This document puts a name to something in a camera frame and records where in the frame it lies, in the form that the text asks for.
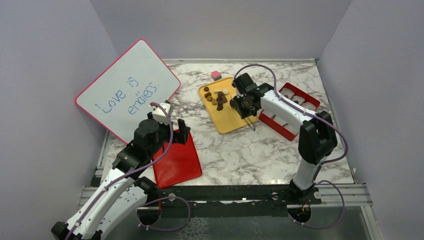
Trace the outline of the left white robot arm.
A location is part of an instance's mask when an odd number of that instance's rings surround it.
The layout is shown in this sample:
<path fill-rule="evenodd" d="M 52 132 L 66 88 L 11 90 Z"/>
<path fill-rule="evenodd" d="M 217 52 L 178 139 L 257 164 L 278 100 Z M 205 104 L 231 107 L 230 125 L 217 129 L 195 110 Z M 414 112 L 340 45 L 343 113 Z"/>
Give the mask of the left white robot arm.
<path fill-rule="evenodd" d="M 172 144 L 186 144 L 190 127 L 183 119 L 178 121 L 178 130 L 173 130 L 171 122 L 161 123 L 148 118 L 140 122 L 134 138 L 117 154 L 109 178 L 97 189 L 86 205 L 76 214 L 76 219 L 57 222 L 51 232 L 57 240 L 82 240 L 88 238 L 89 227 L 97 227 L 111 209 L 118 197 L 131 185 L 140 188 L 138 199 L 144 205 L 152 205 L 157 200 L 157 186 L 141 173 L 164 157 Z M 162 150 L 162 155 L 154 155 Z"/>

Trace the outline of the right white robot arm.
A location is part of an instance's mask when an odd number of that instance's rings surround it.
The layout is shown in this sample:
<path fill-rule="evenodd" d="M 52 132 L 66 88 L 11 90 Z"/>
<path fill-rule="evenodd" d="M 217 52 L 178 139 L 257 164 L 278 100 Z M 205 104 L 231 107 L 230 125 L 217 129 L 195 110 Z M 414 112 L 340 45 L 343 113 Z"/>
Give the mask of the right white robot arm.
<path fill-rule="evenodd" d="M 230 106 L 242 119 L 256 116 L 259 110 L 264 110 L 298 129 L 301 160 L 289 183 L 288 196 L 292 202 L 302 203 L 314 187 L 320 163 L 338 145 L 330 114 L 302 108 L 270 84 L 257 85 L 248 73 L 236 77 L 232 86 L 236 88 L 236 96 L 230 100 Z"/>

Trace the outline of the red chocolate box with dividers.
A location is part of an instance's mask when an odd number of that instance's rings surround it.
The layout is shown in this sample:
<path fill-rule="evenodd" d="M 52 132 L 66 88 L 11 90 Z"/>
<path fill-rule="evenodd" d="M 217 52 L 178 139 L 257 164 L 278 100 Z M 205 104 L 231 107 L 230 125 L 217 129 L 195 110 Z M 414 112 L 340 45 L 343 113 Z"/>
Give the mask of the red chocolate box with dividers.
<path fill-rule="evenodd" d="M 321 104 L 319 100 L 291 83 L 286 83 L 279 92 L 292 102 L 311 111 L 316 111 Z M 264 110 L 261 111 L 258 119 L 289 141 L 293 141 L 299 133 L 298 128 L 292 127 L 285 120 Z"/>

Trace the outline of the red box lid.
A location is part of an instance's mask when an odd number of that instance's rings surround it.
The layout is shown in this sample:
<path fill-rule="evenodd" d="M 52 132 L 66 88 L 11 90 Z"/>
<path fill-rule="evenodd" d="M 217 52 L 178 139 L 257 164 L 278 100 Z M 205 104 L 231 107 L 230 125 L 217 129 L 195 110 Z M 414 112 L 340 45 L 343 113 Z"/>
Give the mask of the red box lid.
<path fill-rule="evenodd" d="M 158 162 L 153 165 L 155 182 L 160 189 L 184 183 L 203 174 L 193 137 L 186 144 L 173 143 Z"/>

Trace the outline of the yellow plastic tray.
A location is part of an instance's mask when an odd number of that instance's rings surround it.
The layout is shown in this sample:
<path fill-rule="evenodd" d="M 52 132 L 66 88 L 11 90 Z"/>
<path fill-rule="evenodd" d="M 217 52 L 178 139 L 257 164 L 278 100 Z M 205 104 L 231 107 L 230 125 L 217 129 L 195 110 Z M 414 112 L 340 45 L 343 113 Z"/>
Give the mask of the yellow plastic tray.
<path fill-rule="evenodd" d="M 209 116 L 216 128 L 221 134 L 227 134 L 231 131 L 237 130 L 241 127 L 247 126 L 245 119 L 242 119 L 240 115 L 230 106 L 230 100 L 236 96 L 237 90 L 232 86 L 233 78 L 227 77 L 214 81 L 205 85 L 202 85 L 198 89 L 203 104 L 209 113 Z M 204 87 L 209 87 L 209 91 L 204 91 Z M 225 92 L 225 99 L 223 110 L 218 111 L 218 100 L 219 92 Z M 250 120 L 254 123 L 259 119 L 258 116 L 250 116 Z"/>

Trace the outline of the pink and grey eraser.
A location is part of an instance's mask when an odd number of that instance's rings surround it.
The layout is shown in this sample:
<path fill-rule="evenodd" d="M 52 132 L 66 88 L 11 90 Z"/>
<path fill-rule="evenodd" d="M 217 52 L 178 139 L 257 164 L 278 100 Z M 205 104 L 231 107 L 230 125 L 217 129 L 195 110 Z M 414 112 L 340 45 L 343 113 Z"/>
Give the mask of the pink and grey eraser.
<path fill-rule="evenodd" d="M 215 70 L 211 73 L 211 77 L 214 81 L 217 81 L 217 80 L 220 80 L 222 78 L 222 75 L 219 71 Z"/>

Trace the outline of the white board with pink frame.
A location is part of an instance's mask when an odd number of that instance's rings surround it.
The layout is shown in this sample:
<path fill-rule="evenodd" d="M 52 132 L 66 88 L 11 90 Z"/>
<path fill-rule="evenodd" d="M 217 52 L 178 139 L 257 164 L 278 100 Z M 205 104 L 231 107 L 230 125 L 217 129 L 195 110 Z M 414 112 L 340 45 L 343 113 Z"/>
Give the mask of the white board with pink frame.
<path fill-rule="evenodd" d="M 74 100 L 124 143 L 134 138 L 150 103 L 169 100 L 181 82 L 151 46 L 136 41 Z"/>

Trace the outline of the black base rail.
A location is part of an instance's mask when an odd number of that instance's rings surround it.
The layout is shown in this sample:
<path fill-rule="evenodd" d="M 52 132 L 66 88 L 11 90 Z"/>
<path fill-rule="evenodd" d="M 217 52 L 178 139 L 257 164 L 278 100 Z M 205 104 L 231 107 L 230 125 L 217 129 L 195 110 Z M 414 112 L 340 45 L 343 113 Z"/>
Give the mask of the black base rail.
<path fill-rule="evenodd" d="M 303 192 L 289 184 L 171 186 L 149 192 L 137 208 L 142 220 L 229 217 L 287 217 L 289 209 L 308 209 L 322 201 L 317 187 Z"/>

